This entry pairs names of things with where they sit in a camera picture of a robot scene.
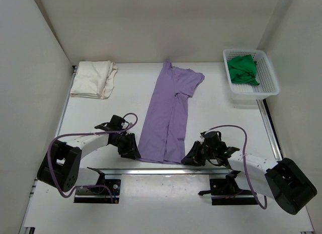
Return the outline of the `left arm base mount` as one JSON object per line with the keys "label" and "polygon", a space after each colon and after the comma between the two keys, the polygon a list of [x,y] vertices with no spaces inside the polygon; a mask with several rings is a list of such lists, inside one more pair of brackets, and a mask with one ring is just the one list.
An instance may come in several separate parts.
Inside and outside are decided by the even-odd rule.
{"label": "left arm base mount", "polygon": [[94,168],[81,168],[76,181],[74,203],[118,204],[121,175],[106,174]]}

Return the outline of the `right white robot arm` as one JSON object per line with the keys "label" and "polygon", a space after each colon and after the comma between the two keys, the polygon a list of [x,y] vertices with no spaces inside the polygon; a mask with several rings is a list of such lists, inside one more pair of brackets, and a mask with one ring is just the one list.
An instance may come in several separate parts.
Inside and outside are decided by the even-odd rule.
{"label": "right white robot arm", "polygon": [[201,167],[210,163],[230,172],[224,178],[210,179],[212,205],[256,205],[258,196],[273,199],[287,213],[296,215],[313,197],[317,189],[297,164],[288,158],[271,161],[248,155],[244,150],[227,146],[221,132],[201,134],[181,160],[188,166]]}

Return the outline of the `purple t-shirt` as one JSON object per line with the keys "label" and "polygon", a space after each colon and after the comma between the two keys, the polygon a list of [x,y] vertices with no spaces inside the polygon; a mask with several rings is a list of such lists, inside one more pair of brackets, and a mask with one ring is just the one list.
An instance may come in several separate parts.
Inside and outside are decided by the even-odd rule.
{"label": "purple t-shirt", "polygon": [[156,80],[138,150],[148,163],[179,164],[185,156],[188,99],[205,76],[165,61]]}

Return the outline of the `cream white t-shirt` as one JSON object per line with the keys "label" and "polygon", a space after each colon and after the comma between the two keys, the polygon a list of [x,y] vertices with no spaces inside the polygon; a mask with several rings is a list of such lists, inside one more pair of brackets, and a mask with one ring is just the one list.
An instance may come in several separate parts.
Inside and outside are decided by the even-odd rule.
{"label": "cream white t-shirt", "polygon": [[81,61],[70,90],[71,97],[107,99],[114,89],[117,65],[111,61]]}

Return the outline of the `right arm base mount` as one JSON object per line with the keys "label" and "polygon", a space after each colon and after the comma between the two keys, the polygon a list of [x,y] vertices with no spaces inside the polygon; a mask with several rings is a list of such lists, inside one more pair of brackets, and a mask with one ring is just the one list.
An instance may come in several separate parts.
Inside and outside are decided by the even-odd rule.
{"label": "right arm base mount", "polygon": [[211,204],[219,205],[257,205],[251,191],[237,186],[236,178],[240,171],[230,171],[225,177],[211,177],[210,189],[198,193],[199,196],[210,195]]}

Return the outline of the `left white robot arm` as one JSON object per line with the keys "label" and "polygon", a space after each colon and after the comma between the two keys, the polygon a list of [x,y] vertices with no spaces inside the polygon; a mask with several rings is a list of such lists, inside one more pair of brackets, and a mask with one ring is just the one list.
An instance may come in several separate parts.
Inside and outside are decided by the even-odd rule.
{"label": "left white robot arm", "polygon": [[63,134],[54,138],[38,169],[37,179],[55,187],[64,198],[77,188],[103,189],[103,173],[93,168],[81,168],[81,160],[102,147],[112,145],[120,157],[139,159],[135,134],[129,130],[135,123],[113,115],[88,133]]}

